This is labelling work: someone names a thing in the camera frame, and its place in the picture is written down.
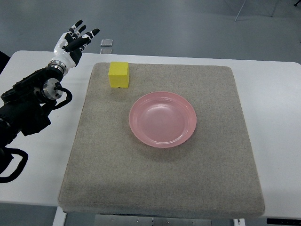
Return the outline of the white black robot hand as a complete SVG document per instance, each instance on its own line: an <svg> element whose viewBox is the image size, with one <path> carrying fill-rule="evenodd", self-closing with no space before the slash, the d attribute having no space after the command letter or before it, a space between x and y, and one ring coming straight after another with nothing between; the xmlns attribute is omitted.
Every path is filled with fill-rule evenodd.
<svg viewBox="0 0 301 226"><path fill-rule="evenodd" d="M78 65L83 50L89 45L92 39L100 32L98 28L83 33L86 25L79 20L69 30L62 34L54 47L54 57L51 63L58 63L63 68L71 69Z"/></svg>

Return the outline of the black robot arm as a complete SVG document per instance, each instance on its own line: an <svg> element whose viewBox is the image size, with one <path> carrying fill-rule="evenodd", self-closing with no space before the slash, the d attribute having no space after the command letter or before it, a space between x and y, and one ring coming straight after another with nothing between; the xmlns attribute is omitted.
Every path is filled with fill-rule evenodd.
<svg viewBox="0 0 301 226"><path fill-rule="evenodd" d="M23 78L1 95L4 105L0 108L0 171L8 168L14 155L21 157L15 171L0 178L1 183L15 180L28 161L25 151L7 145L19 132L24 136L39 133L51 124L48 116L53 110L71 102L71 92L60 84L67 73L63 62L51 60L47 67Z"/></svg>

